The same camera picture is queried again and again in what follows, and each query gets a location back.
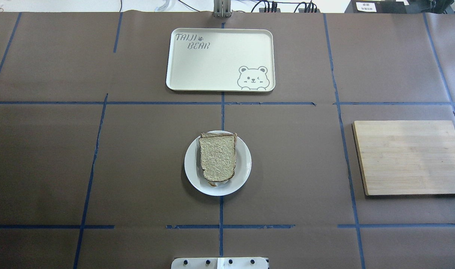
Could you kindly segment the cream bear tray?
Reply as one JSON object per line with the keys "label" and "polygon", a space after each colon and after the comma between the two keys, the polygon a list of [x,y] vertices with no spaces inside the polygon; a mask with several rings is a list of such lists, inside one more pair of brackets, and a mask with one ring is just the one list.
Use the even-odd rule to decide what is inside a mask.
{"label": "cream bear tray", "polygon": [[273,35],[262,29],[177,28],[170,37],[166,85],[174,91],[271,92]]}

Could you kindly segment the wooden cutting board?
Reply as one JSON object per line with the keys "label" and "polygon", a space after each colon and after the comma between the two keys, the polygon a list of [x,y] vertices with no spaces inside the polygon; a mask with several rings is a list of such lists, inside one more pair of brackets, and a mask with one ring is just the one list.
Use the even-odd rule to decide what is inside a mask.
{"label": "wooden cutting board", "polygon": [[357,120],[352,124],[366,196],[455,194],[450,120]]}

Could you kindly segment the aluminium frame post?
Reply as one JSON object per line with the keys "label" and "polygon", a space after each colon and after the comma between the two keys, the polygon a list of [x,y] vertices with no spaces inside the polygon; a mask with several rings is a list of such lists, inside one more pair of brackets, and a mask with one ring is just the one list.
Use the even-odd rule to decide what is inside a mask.
{"label": "aluminium frame post", "polygon": [[216,18],[229,18],[232,15],[231,0],[214,0],[213,15]]}

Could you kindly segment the black box with label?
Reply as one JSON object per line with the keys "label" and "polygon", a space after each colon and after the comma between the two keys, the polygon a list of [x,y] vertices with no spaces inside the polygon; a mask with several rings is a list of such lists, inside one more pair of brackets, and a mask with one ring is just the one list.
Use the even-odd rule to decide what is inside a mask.
{"label": "black box with label", "polygon": [[407,14],[403,1],[351,0],[344,13]]}

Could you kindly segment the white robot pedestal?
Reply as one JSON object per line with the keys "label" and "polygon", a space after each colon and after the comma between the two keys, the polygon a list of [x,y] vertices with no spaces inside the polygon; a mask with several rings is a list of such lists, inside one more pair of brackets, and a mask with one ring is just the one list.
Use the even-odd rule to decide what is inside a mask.
{"label": "white robot pedestal", "polygon": [[269,269],[264,257],[183,257],[171,263],[171,269]]}

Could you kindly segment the white round plate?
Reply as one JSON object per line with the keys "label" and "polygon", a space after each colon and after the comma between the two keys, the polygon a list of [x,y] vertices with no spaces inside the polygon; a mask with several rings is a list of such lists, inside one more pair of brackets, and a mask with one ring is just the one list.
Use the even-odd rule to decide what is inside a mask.
{"label": "white round plate", "polygon": [[247,181],[252,166],[251,155],[236,133],[202,133],[187,149],[185,174],[200,192],[224,196],[237,191]]}

